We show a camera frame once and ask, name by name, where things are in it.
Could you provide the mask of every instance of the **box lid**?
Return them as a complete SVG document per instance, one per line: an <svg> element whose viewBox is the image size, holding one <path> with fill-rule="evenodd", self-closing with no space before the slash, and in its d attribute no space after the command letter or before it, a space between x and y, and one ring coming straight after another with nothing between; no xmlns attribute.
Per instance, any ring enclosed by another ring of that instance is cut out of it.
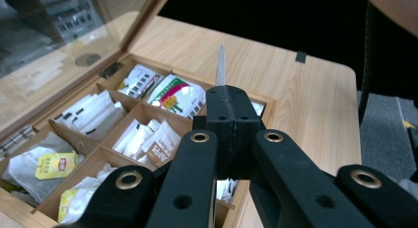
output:
<svg viewBox="0 0 418 228"><path fill-rule="evenodd" d="M167 0L0 0L0 141L98 74Z"/></svg>

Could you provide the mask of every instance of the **gray carpet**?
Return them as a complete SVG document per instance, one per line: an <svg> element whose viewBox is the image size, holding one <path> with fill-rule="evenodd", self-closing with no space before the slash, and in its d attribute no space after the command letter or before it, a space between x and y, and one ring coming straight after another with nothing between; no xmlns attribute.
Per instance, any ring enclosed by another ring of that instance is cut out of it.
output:
<svg viewBox="0 0 418 228"><path fill-rule="evenodd" d="M415 172L412 147L403 121L418 125L413 101L371 94L360 127L363 165L400 181Z"/></svg>

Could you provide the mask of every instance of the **wooden table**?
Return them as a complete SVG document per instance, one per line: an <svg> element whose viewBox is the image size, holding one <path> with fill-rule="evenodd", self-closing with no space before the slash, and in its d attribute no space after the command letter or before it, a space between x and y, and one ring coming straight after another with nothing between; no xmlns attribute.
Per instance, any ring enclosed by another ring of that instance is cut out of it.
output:
<svg viewBox="0 0 418 228"><path fill-rule="evenodd" d="M346 66L311 56L296 61L294 51L161 17L131 53L214 83L221 43L227 84L268 100L267 128L288 133L332 175L343 165L361 163L355 73ZM234 206L225 226L261 226L248 182L240 182ZM0 218L7 219L3 213Z"/></svg>

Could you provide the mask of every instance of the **black mechanical arm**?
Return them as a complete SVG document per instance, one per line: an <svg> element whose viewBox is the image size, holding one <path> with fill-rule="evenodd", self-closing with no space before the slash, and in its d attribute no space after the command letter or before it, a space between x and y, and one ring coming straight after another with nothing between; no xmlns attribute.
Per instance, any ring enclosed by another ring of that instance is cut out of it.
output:
<svg viewBox="0 0 418 228"><path fill-rule="evenodd" d="M245 91L207 91L172 162L119 168L80 220L60 227L213 227L217 180L250 180L264 227L418 227L418 201L382 173L345 166L334 178L286 133L265 129Z"/></svg>

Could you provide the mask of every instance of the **yellow packet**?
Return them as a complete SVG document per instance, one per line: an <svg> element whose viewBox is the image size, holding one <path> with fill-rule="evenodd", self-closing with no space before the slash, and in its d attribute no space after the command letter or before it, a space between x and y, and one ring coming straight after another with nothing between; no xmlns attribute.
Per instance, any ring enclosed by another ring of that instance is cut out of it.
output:
<svg viewBox="0 0 418 228"><path fill-rule="evenodd" d="M39 180L65 178L77 165L76 153L50 153L39 157L35 176Z"/></svg>
<svg viewBox="0 0 418 228"><path fill-rule="evenodd" d="M61 200L59 201L59 210L58 210L58 222L61 221L67 216L68 209L70 207L70 202L73 197L76 195L78 190L66 190L61 195Z"/></svg>

